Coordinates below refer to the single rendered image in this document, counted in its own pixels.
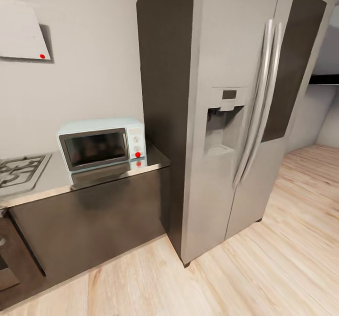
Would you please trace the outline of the microwave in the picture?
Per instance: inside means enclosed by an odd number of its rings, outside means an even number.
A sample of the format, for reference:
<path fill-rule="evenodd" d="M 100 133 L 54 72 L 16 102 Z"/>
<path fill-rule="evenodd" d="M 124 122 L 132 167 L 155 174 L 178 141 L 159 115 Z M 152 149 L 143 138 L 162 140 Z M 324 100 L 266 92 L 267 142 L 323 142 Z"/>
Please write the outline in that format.
<path fill-rule="evenodd" d="M 56 137 L 68 172 L 145 156 L 145 127 L 134 117 L 65 122 Z"/>

